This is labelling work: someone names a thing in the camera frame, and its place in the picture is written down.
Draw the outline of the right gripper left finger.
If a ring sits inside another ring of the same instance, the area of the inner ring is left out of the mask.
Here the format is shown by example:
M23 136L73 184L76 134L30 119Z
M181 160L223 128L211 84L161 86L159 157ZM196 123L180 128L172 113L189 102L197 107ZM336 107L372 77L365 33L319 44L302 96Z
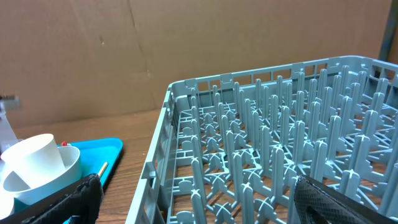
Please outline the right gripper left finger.
M48 197L1 220L1 223L94 224L100 212L104 193L98 174L66 186Z

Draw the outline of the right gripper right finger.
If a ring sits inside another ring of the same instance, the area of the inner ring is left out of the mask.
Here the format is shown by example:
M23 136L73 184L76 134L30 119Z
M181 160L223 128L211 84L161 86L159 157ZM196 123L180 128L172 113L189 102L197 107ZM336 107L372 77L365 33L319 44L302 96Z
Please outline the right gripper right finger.
M294 204L301 223L397 224L308 175L296 181Z

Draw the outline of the white paper cup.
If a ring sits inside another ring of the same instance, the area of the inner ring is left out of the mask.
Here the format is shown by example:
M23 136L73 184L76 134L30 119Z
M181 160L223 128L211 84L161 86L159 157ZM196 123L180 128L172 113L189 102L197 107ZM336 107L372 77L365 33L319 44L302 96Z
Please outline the white paper cup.
M47 184L66 171L55 138L49 133L11 146L1 159L31 188Z

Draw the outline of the small pink bowl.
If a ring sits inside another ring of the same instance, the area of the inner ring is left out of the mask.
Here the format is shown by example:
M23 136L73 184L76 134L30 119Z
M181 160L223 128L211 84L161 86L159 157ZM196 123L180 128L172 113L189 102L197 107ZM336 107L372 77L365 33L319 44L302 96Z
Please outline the small pink bowl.
M1 191L0 194L0 219L5 219L14 213L14 197Z

